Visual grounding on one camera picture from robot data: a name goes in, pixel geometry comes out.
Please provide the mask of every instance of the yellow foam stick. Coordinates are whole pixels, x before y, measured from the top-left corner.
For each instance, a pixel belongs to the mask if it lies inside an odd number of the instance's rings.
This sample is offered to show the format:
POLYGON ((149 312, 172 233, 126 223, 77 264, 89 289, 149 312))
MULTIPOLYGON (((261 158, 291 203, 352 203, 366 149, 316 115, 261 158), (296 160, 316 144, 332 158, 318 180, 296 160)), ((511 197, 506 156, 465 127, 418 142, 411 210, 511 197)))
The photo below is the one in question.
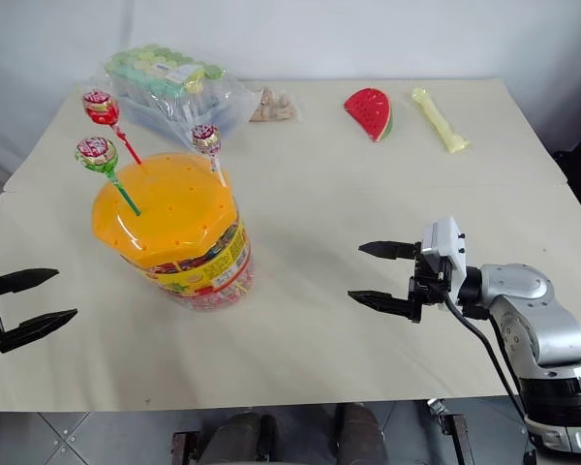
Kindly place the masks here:
POLYGON ((426 89, 414 89, 412 98, 422 107, 422 111, 424 111, 428 120, 435 126, 449 153, 456 153, 467 148, 469 141, 452 130, 449 122, 439 112, 426 89))

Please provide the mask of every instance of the red lollipop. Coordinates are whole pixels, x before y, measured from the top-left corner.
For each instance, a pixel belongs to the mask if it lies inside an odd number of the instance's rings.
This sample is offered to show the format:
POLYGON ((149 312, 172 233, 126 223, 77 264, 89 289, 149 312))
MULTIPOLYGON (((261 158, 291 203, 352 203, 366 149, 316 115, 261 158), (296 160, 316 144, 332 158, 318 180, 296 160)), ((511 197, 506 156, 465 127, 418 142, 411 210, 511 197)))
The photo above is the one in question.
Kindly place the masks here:
POLYGON ((99 89, 86 92, 82 95, 81 102, 90 119, 92 119, 94 123, 105 124, 112 128, 114 133, 116 133, 116 136, 125 142, 129 153, 132 154, 136 163, 140 165, 142 161, 139 159, 134 148, 127 140, 127 135, 125 135, 125 133, 123 133, 118 127, 118 117, 120 115, 118 103, 114 102, 109 94, 99 89))

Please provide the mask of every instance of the table surface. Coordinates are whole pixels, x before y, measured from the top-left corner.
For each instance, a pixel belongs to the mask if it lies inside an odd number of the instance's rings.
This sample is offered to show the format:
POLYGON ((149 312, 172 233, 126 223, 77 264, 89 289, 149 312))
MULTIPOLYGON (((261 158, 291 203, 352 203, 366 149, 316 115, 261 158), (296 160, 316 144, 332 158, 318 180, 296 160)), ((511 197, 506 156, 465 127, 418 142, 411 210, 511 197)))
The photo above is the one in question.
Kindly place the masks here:
MULTIPOLYGON (((250 124, 225 143, 222 162, 253 240, 256 279, 242 301, 213 313, 158 293, 93 238, 89 211, 104 181, 72 153, 77 140, 108 130, 87 121, 76 94, 67 100, 0 198, 0 274, 33 266, 60 274, 1 296, 0 315, 13 327, 48 311, 79 313, 49 337, 0 355, 0 410, 502 394, 486 354, 449 314, 428 307, 414 325, 346 294, 404 296, 413 264, 357 246, 418 240, 426 224, 448 215, 467 234, 469 264, 539 268, 581 322, 581 207, 499 81, 271 84, 296 96, 303 119, 250 124), (394 129, 380 143, 341 109, 368 85, 394 106, 394 129), (471 140, 469 150, 447 154, 409 99, 417 85, 471 140)), ((144 154, 176 149, 122 126, 144 154)))

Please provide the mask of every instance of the lollipop wrapper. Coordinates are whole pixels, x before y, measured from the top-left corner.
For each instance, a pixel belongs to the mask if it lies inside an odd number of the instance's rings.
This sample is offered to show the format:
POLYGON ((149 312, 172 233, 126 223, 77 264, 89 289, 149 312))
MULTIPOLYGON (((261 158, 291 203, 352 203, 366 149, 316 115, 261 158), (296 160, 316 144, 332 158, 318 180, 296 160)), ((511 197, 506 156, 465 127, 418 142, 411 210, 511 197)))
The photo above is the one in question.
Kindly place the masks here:
POLYGON ((118 123, 120 110, 111 96, 102 90, 93 89, 81 97, 86 114, 97 124, 114 126, 118 123))
POLYGON ((215 156, 222 148, 220 130, 211 124, 197 124, 192 128, 192 144, 198 152, 215 156))
POLYGON ((82 139, 77 144, 74 155, 85 168, 105 174, 114 171, 118 163, 116 147, 105 138, 82 139))
POLYGON ((435 127, 449 153, 456 153, 469 146, 469 141, 452 129, 426 89, 414 89, 412 98, 419 104, 426 118, 435 127))

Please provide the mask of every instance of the plastic container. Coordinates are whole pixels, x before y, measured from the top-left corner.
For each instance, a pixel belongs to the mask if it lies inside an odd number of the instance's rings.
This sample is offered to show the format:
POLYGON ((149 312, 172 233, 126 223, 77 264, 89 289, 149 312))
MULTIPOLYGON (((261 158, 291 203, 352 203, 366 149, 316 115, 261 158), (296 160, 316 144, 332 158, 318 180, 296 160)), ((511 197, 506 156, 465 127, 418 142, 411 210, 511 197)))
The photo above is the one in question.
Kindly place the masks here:
POLYGON ((165 46, 114 53, 104 68, 106 75, 92 77, 90 85, 116 97, 128 119, 188 149, 194 126, 212 124, 227 139, 260 104, 260 92, 219 66, 165 46))
POLYGON ((196 310, 233 303, 252 284, 251 244, 231 185, 209 167, 196 154, 152 155, 117 172, 139 216, 111 184, 92 211, 98 239, 196 310))

